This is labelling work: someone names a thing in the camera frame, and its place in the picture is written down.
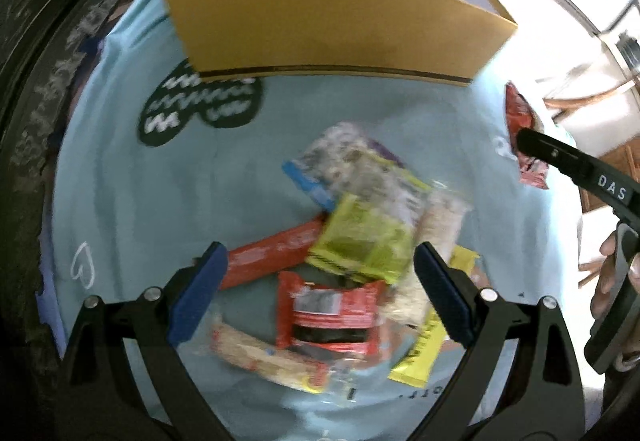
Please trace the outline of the person's right hand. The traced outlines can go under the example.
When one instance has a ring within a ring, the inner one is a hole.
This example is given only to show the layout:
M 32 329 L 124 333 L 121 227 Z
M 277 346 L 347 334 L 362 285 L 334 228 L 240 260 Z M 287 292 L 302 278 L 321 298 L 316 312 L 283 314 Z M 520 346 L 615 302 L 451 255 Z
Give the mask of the person's right hand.
M 599 319 L 608 308 L 611 291 L 615 283 L 616 233 L 613 232 L 601 245 L 600 253 L 605 256 L 601 265 L 599 281 L 591 299 L 590 310 L 595 319 Z

